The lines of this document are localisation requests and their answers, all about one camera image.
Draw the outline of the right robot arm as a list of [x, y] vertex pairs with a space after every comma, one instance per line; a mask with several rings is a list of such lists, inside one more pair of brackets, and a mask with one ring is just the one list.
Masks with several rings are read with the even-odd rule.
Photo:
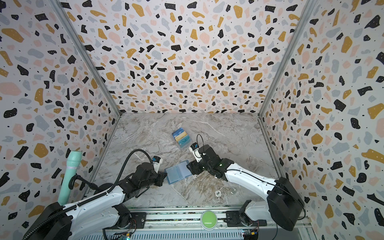
[[253, 173], [230, 159], [219, 157], [209, 145], [199, 147], [193, 143], [189, 150], [195, 156], [187, 165], [193, 175], [206, 171], [217, 179], [248, 189], [265, 201], [247, 200], [238, 211], [227, 212], [228, 226], [255, 227], [260, 221], [274, 221], [282, 229], [292, 231], [301, 219], [304, 201], [288, 179], [275, 180]]

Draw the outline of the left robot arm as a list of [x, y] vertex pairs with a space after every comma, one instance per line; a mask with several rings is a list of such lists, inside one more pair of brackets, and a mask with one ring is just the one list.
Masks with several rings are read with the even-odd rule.
[[116, 185], [74, 203], [48, 205], [30, 226], [25, 240], [78, 240], [94, 232], [115, 226], [119, 221], [128, 224], [131, 213], [124, 202], [138, 198], [151, 186], [163, 185], [167, 173], [155, 171], [150, 163], [137, 166], [136, 171]]

